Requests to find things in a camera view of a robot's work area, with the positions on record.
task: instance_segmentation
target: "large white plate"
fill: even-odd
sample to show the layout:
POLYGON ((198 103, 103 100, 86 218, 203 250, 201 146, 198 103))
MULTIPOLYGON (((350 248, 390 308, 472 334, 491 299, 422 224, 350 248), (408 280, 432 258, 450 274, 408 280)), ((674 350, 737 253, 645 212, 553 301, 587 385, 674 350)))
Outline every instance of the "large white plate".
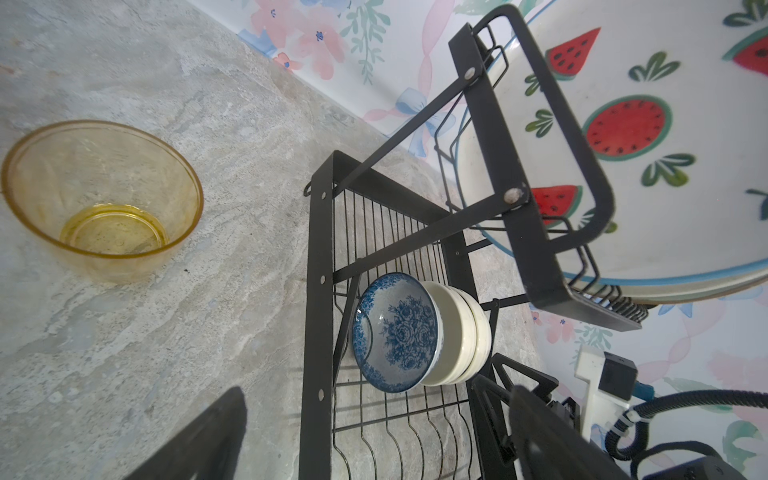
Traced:
MULTIPOLYGON (((738 14, 746 14, 741 5, 737 0, 555 0, 530 23, 541 50, 552 49, 545 56, 555 63, 567 60, 559 68, 574 64, 576 75, 559 84, 587 136, 596 131, 601 137, 595 147, 623 149, 619 157, 601 152, 600 159, 616 197, 617 229, 590 244, 605 283, 673 286, 768 267, 768 65, 758 62, 756 51, 744 57, 750 42, 768 41, 768 18, 740 22, 738 14), (591 46, 579 57, 586 57, 583 65, 564 56, 571 46, 568 55, 581 47, 568 41, 596 28, 596 36, 582 37, 591 46), (739 44, 734 56, 729 51, 739 44), (611 109, 595 118, 622 98, 635 99, 616 103, 622 122, 611 124, 611 109), (628 127, 632 115, 623 112, 627 104, 639 119, 634 126, 628 127), (654 104, 653 113, 661 118, 650 115, 654 104), (586 128, 593 119, 593 128, 586 128), (604 125, 598 127, 598 121, 604 125), (634 154, 627 155, 632 148, 634 154)), ((510 68, 495 91, 528 180, 533 187, 583 186, 570 215, 578 227, 594 201, 557 122, 548 129, 542 111, 549 106, 534 88, 516 41, 507 56, 510 68), (532 94, 525 94, 528 89, 532 94)), ((496 62, 492 78, 502 69, 496 62)), ((464 205, 487 197, 492 187, 471 124, 455 154, 464 205)), ((504 232, 484 233, 511 254, 504 232)), ((559 254, 558 261, 569 277, 581 268, 573 252, 559 254)))

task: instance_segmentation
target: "pink flower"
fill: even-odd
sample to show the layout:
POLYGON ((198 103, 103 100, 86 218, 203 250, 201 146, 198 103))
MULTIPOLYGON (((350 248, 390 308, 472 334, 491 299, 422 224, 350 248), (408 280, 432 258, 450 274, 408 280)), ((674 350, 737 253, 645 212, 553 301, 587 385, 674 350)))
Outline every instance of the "pink flower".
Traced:
POLYGON ((273 60, 278 64, 282 65, 287 70, 300 70, 303 66, 303 63, 296 60, 291 60, 288 58, 288 55, 285 55, 284 53, 279 53, 273 60))
MULTIPOLYGON (((768 392, 768 357, 744 359, 715 352, 707 368, 727 389, 768 392)), ((733 413, 768 432, 768 410, 734 406, 733 413)))
POLYGON ((544 321, 549 324, 547 328, 547 341, 557 343, 562 338, 563 342, 568 343, 574 338, 574 323, 571 319, 560 316, 547 315, 544 321))
POLYGON ((256 0, 259 11, 250 16, 256 35, 266 30, 277 48, 285 48, 286 38, 301 23, 302 15, 291 6, 290 0, 256 0))
POLYGON ((300 26, 304 33, 299 37, 299 56, 314 57, 312 69, 323 80, 333 77, 331 58, 344 61, 346 43, 334 28, 336 20, 328 8, 314 8, 300 26))

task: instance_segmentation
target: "blue floral bowl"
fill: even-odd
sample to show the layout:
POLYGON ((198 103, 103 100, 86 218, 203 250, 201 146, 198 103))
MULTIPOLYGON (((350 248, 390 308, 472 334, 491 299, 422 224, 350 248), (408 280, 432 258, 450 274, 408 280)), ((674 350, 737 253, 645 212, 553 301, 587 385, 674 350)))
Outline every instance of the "blue floral bowl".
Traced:
POLYGON ((442 322, 422 284, 404 273, 374 280, 360 297, 352 327, 357 365, 387 393, 416 386, 442 349, 442 322))

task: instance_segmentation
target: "black cable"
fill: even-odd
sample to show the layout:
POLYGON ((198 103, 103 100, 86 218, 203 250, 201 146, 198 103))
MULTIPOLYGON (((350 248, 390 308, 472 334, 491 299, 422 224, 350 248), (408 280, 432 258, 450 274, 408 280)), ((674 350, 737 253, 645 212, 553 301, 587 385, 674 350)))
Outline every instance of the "black cable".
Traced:
POLYGON ((743 390, 694 390, 657 397, 641 403, 619 417, 605 436, 605 449, 617 460, 631 460, 648 448, 649 421, 657 414, 689 406, 734 405, 768 408, 768 393, 743 390), (636 424, 634 441, 625 449, 619 449, 619 435, 636 424))
POLYGON ((630 473, 632 474, 632 479, 637 480, 637 467, 640 466, 640 463, 645 460, 646 458, 656 455, 657 453, 666 452, 667 450, 688 450, 690 452, 696 452, 700 453, 704 456, 712 456, 717 457, 719 459, 723 459, 723 457, 720 456, 719 453, 717 453, 717 450, 713 449, 706 443, 702 442, 696 442, 694 440, 691 440, 689 442, 669 442, 669 443, 660 443, 659 445, 656 445, 652 449, 648 449, 645 452, 641 452, 637 454, 632 459, 632 464, 629 467, 630 473))

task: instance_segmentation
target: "floral wallpaper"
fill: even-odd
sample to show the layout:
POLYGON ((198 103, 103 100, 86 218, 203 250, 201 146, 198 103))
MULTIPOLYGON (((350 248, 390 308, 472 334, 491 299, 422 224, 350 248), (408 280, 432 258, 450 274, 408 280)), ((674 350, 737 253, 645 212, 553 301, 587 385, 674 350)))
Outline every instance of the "floral wallpaper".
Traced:
MULTIPOLYGON (((456 79, 448 40, 465 23, 510 0, 189 1, 257 54, 389 136, 456 79)), ((550 1, 512 3, 530 18, 550 1)), ((510 40, 510 31, 498 32, 500 44, 510 40)), ((447 110, 403 142, 434 168, 439 167, 430 137, 445 120, 440 135, 453 138, 465 105, 447 110)))
MULTIPOLYGON (((699 389, 768 392, 768 283, 719 299, 660 305, 635 332, 612 332, 534 309, 531 318, 547 373, 560 380, 558 393, 579 403, 587 384, 574 377, 574 369, 585 343, 634 361, 638 380, 653 386, 656 396, 699 389)), ((597 425, 592 432, 602 445, 605 432, 597 425)), ((749 480, 768 478, 768 409, 692 407, 661 414, 650 424, 650 445, 684 440, 712 445, 749 480)), ((655 455, 641 464, 639 477, 694 457, 655 455)), ((619 463, 628 469, 629 462, 619 463)))

